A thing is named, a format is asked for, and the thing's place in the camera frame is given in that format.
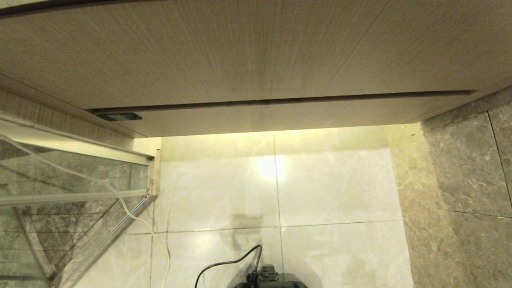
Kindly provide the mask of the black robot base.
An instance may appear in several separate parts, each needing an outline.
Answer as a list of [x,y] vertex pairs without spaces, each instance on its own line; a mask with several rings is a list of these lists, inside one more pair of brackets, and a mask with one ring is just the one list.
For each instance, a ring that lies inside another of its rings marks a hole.
[[247,274],[243,282],[232,288],[309,288],[305,282],[294,274],[277,272],[274,266],[262,266]]

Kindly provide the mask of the beige wooden drawer front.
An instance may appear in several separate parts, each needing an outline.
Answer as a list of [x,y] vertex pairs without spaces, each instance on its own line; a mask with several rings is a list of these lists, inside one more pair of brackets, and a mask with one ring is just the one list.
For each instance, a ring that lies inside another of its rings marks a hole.
[[471,90],[304,97],[278,100],[92,109],[147,137],[404,124],[472,94]]

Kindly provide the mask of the beige wooden vanity cabinet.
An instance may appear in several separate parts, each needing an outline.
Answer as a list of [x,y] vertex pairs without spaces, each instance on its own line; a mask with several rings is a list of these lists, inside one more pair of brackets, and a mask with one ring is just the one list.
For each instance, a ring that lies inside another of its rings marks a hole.
[[126,106],[512,85],[512,0],[0,0],[0,100]]

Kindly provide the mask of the framed glass shower door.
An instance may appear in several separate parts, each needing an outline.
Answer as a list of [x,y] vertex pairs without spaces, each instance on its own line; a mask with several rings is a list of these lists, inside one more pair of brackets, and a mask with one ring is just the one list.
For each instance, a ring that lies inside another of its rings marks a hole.
[[150,288],[149,143],[117,149],[0,116],[0,288]]

